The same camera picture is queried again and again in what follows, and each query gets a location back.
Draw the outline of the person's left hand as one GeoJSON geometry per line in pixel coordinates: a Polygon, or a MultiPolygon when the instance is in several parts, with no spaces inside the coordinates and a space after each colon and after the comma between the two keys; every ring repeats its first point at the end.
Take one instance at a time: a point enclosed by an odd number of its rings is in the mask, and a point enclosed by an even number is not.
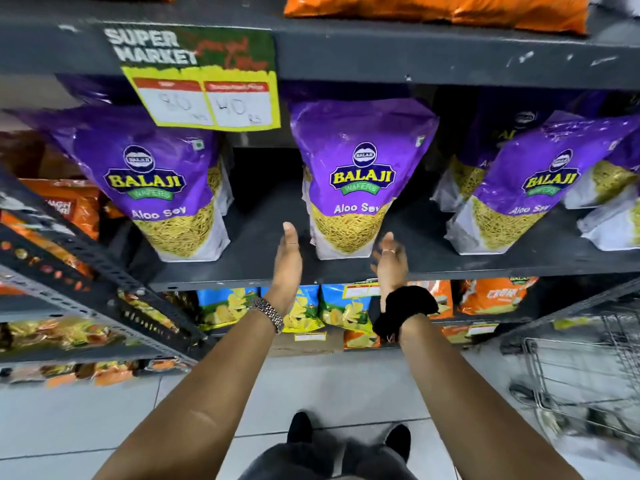
{"type": "Polygon", "coordinates": [[[301,267],[277,266],[277,253],[271,285],[264,298],[284,317],[294,304],[296,293],[300,287],[303,261],[301,267]]]}

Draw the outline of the person's right hand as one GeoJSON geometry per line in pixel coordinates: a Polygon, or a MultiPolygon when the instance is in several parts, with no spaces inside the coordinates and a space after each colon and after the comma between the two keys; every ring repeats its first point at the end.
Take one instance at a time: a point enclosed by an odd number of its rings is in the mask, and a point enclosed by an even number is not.
{"type": "Polygon", "coordinates": [[[408,261],[404,246],[396,241],[393,232],[384,234],[379,249],[372,252],[375,264],[371,265],[375,272],[379,287],[381,307],[389,293],[404,287],[407,283],[408,261]]]}

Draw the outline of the person's left forearm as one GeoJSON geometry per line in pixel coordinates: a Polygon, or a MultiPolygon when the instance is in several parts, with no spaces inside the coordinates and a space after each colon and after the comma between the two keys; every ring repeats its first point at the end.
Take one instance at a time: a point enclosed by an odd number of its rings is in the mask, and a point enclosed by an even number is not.
{"type": "Polygon", "coordinates": [[[93,480],[212,480],[276,335],[252,310],[126,437],[93,480]]]}

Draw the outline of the blue yellow chips packet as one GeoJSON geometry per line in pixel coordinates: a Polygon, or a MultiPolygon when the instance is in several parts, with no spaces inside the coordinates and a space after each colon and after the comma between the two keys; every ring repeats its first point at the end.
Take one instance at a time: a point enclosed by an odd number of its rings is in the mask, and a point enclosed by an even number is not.
{"type": "Polygon", "coordinates": [[[198,327],[209,332],[237,323],[259,297],[258,287],[196,291],[200,314],[198,327]]]}
{"type": "Polygon", "coordinates": [[[319,315],[325,324],[373,333],[369,311],[372,298],[380,296],[378,281],[322,284],[319,293],[319,315]]]}
{"type": "Polygon", "coordinates": [[[291,311],[283,318],[283,333],[311,333],[324,328],[319,316],[319,285],[301,285],[291,311]]]}

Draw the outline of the orange white snack packet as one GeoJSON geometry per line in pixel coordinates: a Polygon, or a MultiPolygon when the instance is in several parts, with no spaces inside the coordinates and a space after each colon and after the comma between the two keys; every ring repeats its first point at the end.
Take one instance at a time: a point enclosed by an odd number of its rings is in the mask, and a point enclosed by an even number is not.
{"type": "Polygon", "coordinates": [[[466,315],[498,315],[515,311],[539,277],[482,278],[460,282],[458,311],[466,315]]]}
{"type": "Polygon", "coordinates": [[[449,280],[421,280],[410,281],[407,285],[418,285],[426,290],[436,299],[438,312],[430,314],[432,321],[452,319],[454,317],[454,302],[452,298],[451,282],[449,280]]]}

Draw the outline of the purple yellow snack packet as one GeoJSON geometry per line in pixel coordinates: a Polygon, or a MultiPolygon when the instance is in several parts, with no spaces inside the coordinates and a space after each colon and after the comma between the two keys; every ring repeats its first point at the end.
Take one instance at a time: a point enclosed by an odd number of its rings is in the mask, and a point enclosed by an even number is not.
{"type": "Polygon", "coordinates": [[[369,257],[439,117],[414,98],[295,102],[289,112],[318,259],[369,257]]]}

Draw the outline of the row of purple packets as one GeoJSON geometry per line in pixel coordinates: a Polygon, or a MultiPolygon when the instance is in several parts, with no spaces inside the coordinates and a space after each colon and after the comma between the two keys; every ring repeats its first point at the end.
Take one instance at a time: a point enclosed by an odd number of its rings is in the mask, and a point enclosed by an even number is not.
{"type": "MultiPolygon", "coordinates": [[[[166,262],[212,261],[230,243],[218,201],[223,170],[218,133],[160,127],[142,107],[84,106],[25,112],[20,118],[52,140],[107,194],[166,262]]],[[[559,202],[588,165],[640,128],[635,116],[585,119],[554,112],[501,149],[498,160],[533,149],[541,170],[520,177],[489,173],[447,231],[460,255],[505,253],[559,202]]]]}

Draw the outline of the dark grey metal shelf unit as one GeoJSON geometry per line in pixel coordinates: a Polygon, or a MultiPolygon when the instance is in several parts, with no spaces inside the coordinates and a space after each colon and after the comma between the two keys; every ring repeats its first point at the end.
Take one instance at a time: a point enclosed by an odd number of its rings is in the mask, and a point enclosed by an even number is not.
{"type": "MultiPolygon", "coordinates": [[[[588,38],[503,29],[420,25],[364,20],[286,19],[285,0],[0,0],[2,82],[37,82],[42,75],[115,75],[116,56],[102,31],[105,23],[198,25],[265,29],[275,40],[276,67],[285,80],[406,82],[458,86],[520,86],[572,89],[640,89],[640,18],[598,6],[589,8],[588,38]]],[[[250,148],[251,184],[258,194],[247,210],[233,207],[232,242],[212,263],[163,264],[129,224],[117,229],[109,248],[129,273],[153,291],[267,285],[280,240],[290,220],[306,232],[303,207],[294,201],[293,159],[276,155],[285,129],[231,141],[250,148]]],[[[37,351],[0,366],[64,360],[114,360],[144,352],[134,346],[101,352],[37,351]]]]}

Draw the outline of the green yellow price sign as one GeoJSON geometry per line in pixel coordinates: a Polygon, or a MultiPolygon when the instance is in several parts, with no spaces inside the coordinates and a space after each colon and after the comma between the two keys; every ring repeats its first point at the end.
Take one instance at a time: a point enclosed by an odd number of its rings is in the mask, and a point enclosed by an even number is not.
{"type": "Polygon", "coordinates": [[[270,31],[124,22],[105,23],[102,31],[158,126],[281,128],[270,31]]]}

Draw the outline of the person's black right shoe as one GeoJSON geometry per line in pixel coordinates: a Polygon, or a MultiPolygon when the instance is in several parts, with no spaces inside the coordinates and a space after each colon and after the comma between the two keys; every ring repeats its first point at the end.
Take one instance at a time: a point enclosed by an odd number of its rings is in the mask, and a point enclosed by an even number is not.
{"type": "Polygon", "coordinates": [[[402,424],[395,424],[387,433],[384,446],[395,452],[403,461],[407,463],[410,458],[412,436],[409,428],[402,424]]]}

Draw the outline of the person's grey trousers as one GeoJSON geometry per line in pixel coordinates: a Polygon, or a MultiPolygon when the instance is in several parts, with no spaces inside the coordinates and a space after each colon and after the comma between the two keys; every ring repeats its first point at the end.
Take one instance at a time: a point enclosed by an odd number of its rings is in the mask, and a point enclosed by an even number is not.
{"type": "MultiPolygon", "coordinates": [[[[276,444],[254,459],[238,480],[338,480],[335,452],[321,443],[276,444]]],[[[348,439],[342,479],[418,480],[398,453],[383,444],[348,439]]]]}

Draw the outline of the orange snack packet red label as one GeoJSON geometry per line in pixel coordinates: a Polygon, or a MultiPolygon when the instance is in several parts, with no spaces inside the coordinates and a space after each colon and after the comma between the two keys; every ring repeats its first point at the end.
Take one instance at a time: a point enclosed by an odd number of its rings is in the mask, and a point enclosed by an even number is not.
{"type": "Polygon", "coordinates": [[[23,178],[19,181],[89,237],[98,240],[100,190],[95,184],[71,179],[23,178]]]}

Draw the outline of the row of mixed orange packets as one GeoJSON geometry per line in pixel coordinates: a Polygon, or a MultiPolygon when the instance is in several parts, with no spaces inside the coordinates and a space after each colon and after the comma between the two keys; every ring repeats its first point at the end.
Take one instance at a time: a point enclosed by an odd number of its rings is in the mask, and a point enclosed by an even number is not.
{"type": "MultiPolygon", "coordinates": [[[[99,237],[99,212],[98,210],[87,207],[84,205],[76,204],[76,207],[73,211],[59,211],[60,214],[63,215],[66,220],[75,224],[80,230],[82,230],[87,236],[91,237],[94,240],[97,240],[99,237]]],[[[53,254],[53,256],[61,259],[67,265],[75,268],[76,270],[82,272],[83,274],[92,277],[93,272],[89,266],[85,265],[78,258],[73,256],[67,250],[63,249],[59,245],[53,243],[52,241],[44,238],[40,234],[35,231],[28,230],[23,227],[20,219],[15,218],[9,212],[2,211],[0,214],[0,223],[6,225],[11,228],[16,233],[21,236],[27,238],[30,242],[40,246],[44,250],[53,254]]]]}

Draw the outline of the large orange snack bag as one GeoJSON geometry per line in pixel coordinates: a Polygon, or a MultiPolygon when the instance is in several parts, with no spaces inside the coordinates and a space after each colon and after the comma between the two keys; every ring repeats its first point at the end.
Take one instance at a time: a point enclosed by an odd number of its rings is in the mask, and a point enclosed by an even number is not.
{"type": "Polygon", "coordinates": [[[284,16],[450,22],[583,35],[588,8],[589,0],[287,0],[284,16]]]}

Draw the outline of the row of yellow green packets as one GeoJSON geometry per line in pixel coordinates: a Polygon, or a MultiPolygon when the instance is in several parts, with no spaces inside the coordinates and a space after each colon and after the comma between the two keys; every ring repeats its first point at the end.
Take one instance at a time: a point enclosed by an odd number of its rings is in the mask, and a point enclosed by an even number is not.
{"type": "Polygon", "coordinates": [[[126,340],[116,329],[82,317],[0,322],[0,353],[27,347],[71,350],[126,340]]]}

